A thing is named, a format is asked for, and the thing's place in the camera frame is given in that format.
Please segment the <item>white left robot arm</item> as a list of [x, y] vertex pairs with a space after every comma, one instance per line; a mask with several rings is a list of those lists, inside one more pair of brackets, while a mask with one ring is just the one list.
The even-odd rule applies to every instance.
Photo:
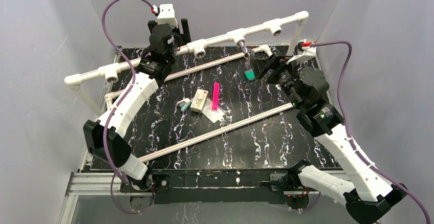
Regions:
[[147, 166], [133, 155], [124, 136], [142, 105], [170, 74], [176, 51], [191, 42], [186, 18], [181, 19], [181, 26], [179, 30], [168, 23], [148, 22], [150, 45], [143, 50], [131, 81], [103, 115], [83, 126], [88, 152], [109, 163], [121, 176], [133, 179], [133, 185], [140, 191], [149, 190], [153, 178], [146, 173]]

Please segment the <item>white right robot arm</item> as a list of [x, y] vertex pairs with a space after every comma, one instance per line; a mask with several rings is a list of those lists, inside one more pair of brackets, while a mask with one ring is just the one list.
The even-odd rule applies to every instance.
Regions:
[[329, 84], [322, 70], [298, 68], [296, 61], [273, 54], [250, 61], [257, 79], [266, 77], [278, 84], [298, 110], [301, 126], [323, 145], [348, 176], [337, 178], [319, 170], [306, 160], [299, 161], [277, 180], [260, 186], [277, 191], [315, 189], [342, 204], [358, 223], [374, 223], [405, 197], [400, 184], [394, 184], [376, 173], [374, 163], [363, 160], [363, 151], [346, 134], [344, 118], [327, 100]]

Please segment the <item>chrome water faucet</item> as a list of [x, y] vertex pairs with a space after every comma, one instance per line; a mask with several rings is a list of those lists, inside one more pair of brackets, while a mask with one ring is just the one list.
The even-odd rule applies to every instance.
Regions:
[[250, 57], [253, 57], [255, 55], [255, 51], [251, 48], [248, 48], [245, 44], [244, 40], [239, 40], [236, 45], [241, 49], [241, 51], [244, 53], [244, 58], [249, 59]]

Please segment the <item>white PVC pipe frame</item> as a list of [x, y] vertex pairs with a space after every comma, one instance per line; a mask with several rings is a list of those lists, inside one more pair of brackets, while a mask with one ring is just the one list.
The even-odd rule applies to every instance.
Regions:
[[[259, 24], [259, 25], [251, 26], [248, 28], [236, 29], [236, 30], [230, 31], [226, 34], [215, 36], [212, 38], [199, 39], [196, 41], [191, 41], [190, 43], [182, 45], [180, 50], [176, 51], [176, 57], [179, 55], [186, 54], [186, 53], [192, 53], [192, 54], [194, 54], [194, 56], [196, 58], [202, 58], [206, 54], [205, 49], [209, 46], [213, 46], [213, 45], [218, 44], [218, 43], [229, 42], [229, 41], [232, 41], [236, 44], [239, 40], [245, 41], [245, 37], [247, 35], [252, 35], [255, 33], [265, 32], [265, 31], [269, 31], [273, 35], [278, 35], [281, 32], [281, 27], [283, 25], [287, 25], [290, 23], [297, 23], [296, 30], [294, 32], [291, 43], [289, 45], [289, 52], [292, 53], [292, 52], [294, 52], [294, 50], [296, 48], [297, 40], [298, 40], [299, 36], [301, 35], [302, 29], [303, 29], [304, 25], [306, 24], [308, 17], [309, 17], [309, 14], [307, 11], [301, 11], [301, 12], [298, 12], [294, 15], [287, 16], [285, 18], [272, 19], [272, 20], [266, 21], [266, 22]], [[260, 53], [260, 52], [264, 52], [268, 56], [272, 55], [270, 48], [266, 44], [261, 45], [257, 48], [254, 48], [252, 50], [255, 51], [255, 54]], [[243, 52], [235, 54], [235, 55], [231, 55], [231, 56], [226, 57], [226, 58], [222, 58], [220, 60], [220, 62], [221, 63], [229, 62], [229, 61], [241, 58], [241, 57], [244, 57]], [[126, 59], [122, 63], [113, 63], [113, 64], [105, 65], [105, 66], [99, 67], [98, 69], [96, 69], [94, 71], [90, 71], [90, 72], [83, 73], [83, 74], [70, 75], [70, 76], [65, 77], [64, 83], [70, 89], [72, 89], [73, 91], [75, 91], [77, 93], [80, 92], [81, 85], [85, 81], [92, 80], [92, 79], [95, 79], [98, 77], [104, 77], [107, 82], [115, 83], [118, 80], [118, 74], [121, 73], [122, 71], [130, 70], [132, 73], [133, 69], [136, 68], [137, 65], [139, 64], [140, 59], [141, 58], [134, 59], [134, 60]], [[164, 82], [167, 81], [171, 77], [178, 78], [178, 77], [184, 76], [185, 74], [195, 73], [197, 71], [201, 71], [201, 70], [210, 68], [212, 66], [219, 65], [220, 62], [213, 61], [213, 62], [204, 64], [204, 65], [201, 65], [201, 66], [197, 66], [197, 67], [192, 68], [192, 69], [188, 69], [185, 72], [179, 72], [176, 74], [172, 74], [170, 72], [170, 74], [167, 76], [167, 78], [164, 80]], [[115, 102], [115, 100], [118, 98], [118, 97], [117, 98], [111, 98], [110, 102], [107, 106], [106, 111], [102, 111], [96, 105], [96, 103], [93, 102], [87, 96], [87, 94], [81, 93], [81, 97], [85, 101], [85, 103], [96, 113], [97, 119], [101, 115], [103, 115], [107, 111], [107, 109], [110, 108], [113, 105], [113, 103]]]

